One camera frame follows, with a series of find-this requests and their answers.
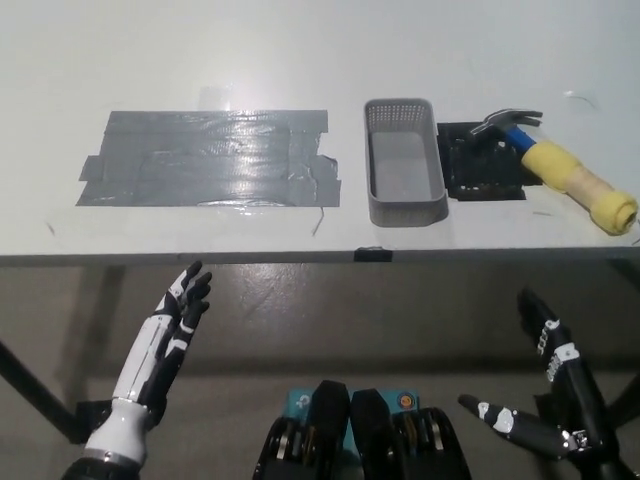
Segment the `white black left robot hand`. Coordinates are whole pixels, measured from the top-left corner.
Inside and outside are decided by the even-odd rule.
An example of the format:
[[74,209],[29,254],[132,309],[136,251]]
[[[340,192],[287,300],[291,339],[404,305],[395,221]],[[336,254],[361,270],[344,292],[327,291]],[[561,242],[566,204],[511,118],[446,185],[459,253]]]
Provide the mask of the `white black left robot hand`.
[[114,399],[141,406],[149,429],[161,422],[168,392],[209,309],[212,274],[204,273],[202,267],[200,261],[187,267],[143,322],[112,394]]

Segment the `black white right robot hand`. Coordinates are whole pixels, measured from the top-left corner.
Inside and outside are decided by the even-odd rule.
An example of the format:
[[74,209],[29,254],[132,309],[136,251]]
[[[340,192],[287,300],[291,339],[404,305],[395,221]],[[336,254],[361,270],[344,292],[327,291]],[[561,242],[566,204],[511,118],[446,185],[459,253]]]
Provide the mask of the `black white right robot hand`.
[[536,399],[547,415],[481,400],[458,403],[497,436],[547,460],[567,460],[582,479],[637,479],[621,458],[616,428],[585,358],[560,317],[529,288],[517,296],[521,326],[544,367],[550,392]]

